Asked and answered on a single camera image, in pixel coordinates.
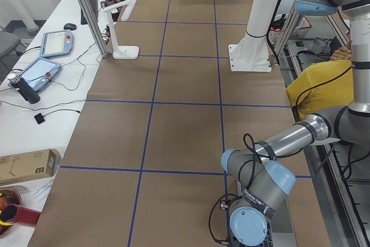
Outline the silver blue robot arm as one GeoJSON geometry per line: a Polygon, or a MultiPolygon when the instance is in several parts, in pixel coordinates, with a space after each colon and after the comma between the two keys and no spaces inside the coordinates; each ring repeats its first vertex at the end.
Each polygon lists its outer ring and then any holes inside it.
{"type": "Polygon", "coordinates": [[[296,178],[279,163],[311,144],[344,140],[369,143],[369,0],[295,0],[296,13],[325,16],[341,10],[351,33],[353,101],[307,115],[289,129],[253,142],[244,150],[228,149],[221,157],[225,172],[244,189],[229,207],[231,246],[257,246],[267,236],[268,221],[290,194],[296,178]]]}

